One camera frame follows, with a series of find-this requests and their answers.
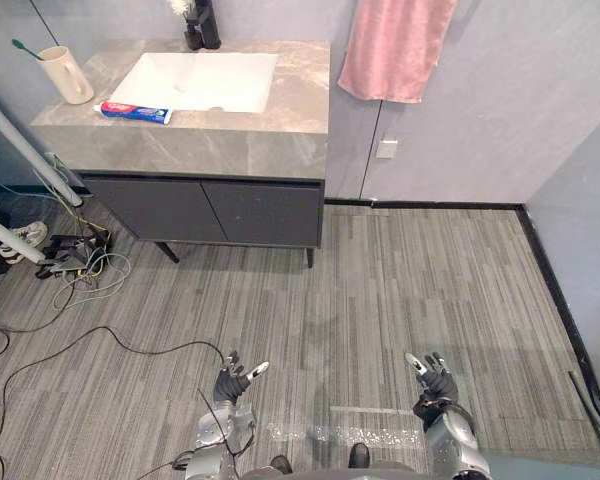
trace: green toothbrush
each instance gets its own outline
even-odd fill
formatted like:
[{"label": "green toothbrush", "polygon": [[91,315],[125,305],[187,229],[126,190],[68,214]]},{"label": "green toothbrush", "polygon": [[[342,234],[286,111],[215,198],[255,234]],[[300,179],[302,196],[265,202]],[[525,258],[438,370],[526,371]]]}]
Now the green toothbrush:
[{"label": "green toothbrush", "polygon": [[27,47],[24,46],[24,43],[22,43],[20,40],[12,38],[11,43],[13,44],[14,47],[19,48],[20,50],[24,50],[32,57],[36,58],[37,60],[40,60],[41,62],[44,62],[44,58],[41,58],[38,54],[29,50]]}]

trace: black baseboard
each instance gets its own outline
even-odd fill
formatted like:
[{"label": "black baseboard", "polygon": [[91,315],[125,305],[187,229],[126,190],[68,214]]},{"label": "black baseboard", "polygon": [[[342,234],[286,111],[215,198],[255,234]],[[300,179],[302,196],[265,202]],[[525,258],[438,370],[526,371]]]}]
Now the black baseboard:
[{"label": "black baseboard", "polygon": [[[49,193],[43,185],[7,185],[7,187],[11,190],[15,190],[18,193]],[[78,195],[91,195],[91,192],[85,187],[72,186],[71,188]],[[1,186],[0,192],[9,193]]]},{"label": "black baseboard", "polygon": [[377,201],[356,200],[341,198],[325,198],[326,205],[352,205],[371,208],[421,208],[421,209],[460,209],[460,210],[520,210],[524,206],[520,203],[479,203],[479,202],[404,202],[404,201]]},{"label": "black baseboard", "polygon": [[527,241],[531,246],[531,251],[533,252],[533,256],[536,259],[538,267],[540,268],[540,272],[542,273],[547,288],[549,289],[553,303],[555,303],[556,308],[558,309],[558,314],[560,315],[562,325],[564,326],[567,336],[569,337],[569,341],[571,342],[571,348],[573,348],[573,351],[576,354],[578,365],[580,366],[580,372],[582,373],[585,384],[589,390],[589,393],[594,397],[594,400],[599,402],[600,405],[600,387],[598,386],[598,381],[596,380],[596,376],[593,372],[591,359],[587,353],[584,341],[580,336],[576,322],[571,315],[567,300],[560,289],[558,279],[556,278],[553,268],[551,267],[551,263],[549,262],[549,257],[542,246],[540,237],[533,226],[531,218],[529,218],[526,208],[521,208],[518,210],[518,220],[520,221],[520,225],[522,225],[522,229],[527,237]]}]

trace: sink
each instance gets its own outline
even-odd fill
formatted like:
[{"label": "sink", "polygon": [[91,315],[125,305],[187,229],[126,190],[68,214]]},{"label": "sink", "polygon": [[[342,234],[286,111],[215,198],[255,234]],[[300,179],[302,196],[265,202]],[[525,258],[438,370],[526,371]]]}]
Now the sink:
[{"label": "sink", "polygon": [[269,53],[144,53],[109,101],[262,113],[277,61]]}]

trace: gray marble countertop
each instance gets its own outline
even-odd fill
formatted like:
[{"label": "gray marble countertop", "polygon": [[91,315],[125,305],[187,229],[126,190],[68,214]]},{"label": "gray marble countertop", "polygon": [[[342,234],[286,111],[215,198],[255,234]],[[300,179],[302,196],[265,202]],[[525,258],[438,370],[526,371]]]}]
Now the gray marble countertop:
[{"label": "gray marble countertop", "polygon": [[[33,126],[98,125],[134,127],[142,122],[111,119],[93,111],[107,100],[145,52],[187,52],[184,40],[122,40],[109,43],[83,66],[95,91],[92,100],[69,105],[58,97]],[[177,111],[166,128],[327,133],[329,122],[329,44],[293,41],[223,41],[203,52],[277,53],[267,107],[262,113]],[[153,124],[154,128],[165,128]]]},{"label": "gray marble countertop", "polygon": [[186,52],[184,40],[112,41],[83,66],[94,98],[69,105],[57,97],[31,126],[74,170],[324,178],[329,50],[324,42],[223,41],[203,51],[278,54],[264,112],[175,111],[161,125],[107,118],[93,106],[143,53]]}]

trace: bathroom vanity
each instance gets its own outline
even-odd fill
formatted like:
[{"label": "bathroom vanity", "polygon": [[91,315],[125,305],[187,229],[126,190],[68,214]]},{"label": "bathroom vanity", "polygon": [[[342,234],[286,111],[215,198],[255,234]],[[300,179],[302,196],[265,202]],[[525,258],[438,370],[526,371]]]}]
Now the bathroom vanity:
[{"label": "bathroom vanity", "polygon": [[214,51],[278,55],[262,113],[175,111],[161,125],[94,112],[144,52],[187,47],[109,44],[84,65],[95,97],[47,106],[31,124],[39,139],[137,239],[173,261],[167,242],[304,248],[311,267],[321,240],[329,45],[225,41]]}]

